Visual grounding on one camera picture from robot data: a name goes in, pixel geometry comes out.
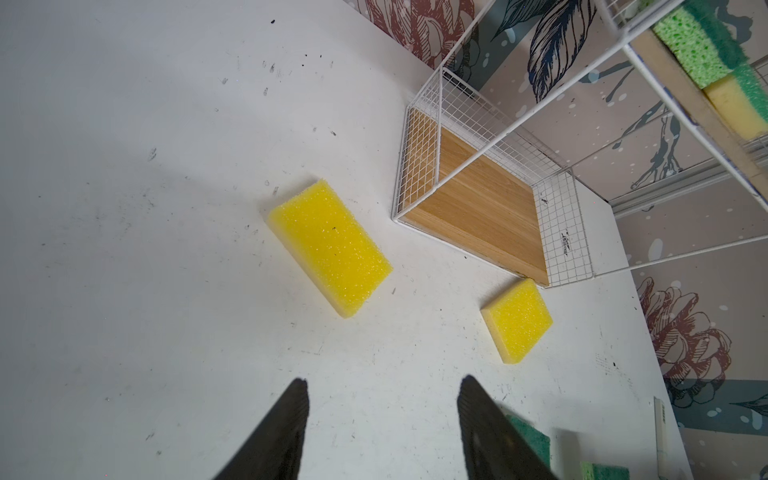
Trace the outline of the light green sponge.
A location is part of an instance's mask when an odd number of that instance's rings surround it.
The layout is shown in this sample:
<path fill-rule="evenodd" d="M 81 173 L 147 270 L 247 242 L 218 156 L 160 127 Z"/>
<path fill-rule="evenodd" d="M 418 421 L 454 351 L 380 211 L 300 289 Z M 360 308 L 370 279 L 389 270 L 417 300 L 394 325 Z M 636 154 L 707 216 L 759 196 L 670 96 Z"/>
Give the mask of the light green sponge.
<path fill-rule="evenodd" d="M 736 67 L 704 93 L 724 123 L 744 141 L 767 133 L 767 93 L 750 65 Z"/>

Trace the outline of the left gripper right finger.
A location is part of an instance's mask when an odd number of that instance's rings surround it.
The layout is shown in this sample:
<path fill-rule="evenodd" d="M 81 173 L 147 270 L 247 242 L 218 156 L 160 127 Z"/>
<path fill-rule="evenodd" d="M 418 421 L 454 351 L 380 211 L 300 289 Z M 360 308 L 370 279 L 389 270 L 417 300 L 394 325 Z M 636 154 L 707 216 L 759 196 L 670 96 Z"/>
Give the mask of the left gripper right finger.
<path fill-rule="evenodd" d="M 472 375 L 460 384 L 457 410 L 469 479 L 555 479 Z"/>

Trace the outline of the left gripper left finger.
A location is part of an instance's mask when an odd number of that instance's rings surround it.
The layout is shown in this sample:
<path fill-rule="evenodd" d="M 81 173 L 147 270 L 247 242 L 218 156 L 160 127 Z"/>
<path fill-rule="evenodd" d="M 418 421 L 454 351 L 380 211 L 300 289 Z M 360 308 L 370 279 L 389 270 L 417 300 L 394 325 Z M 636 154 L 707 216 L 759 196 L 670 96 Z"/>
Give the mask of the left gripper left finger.
<path fill-rule="evenodd" d="M 297 479 L 309 411 L 307 381 L 296 378 L 215 479 Z"/>

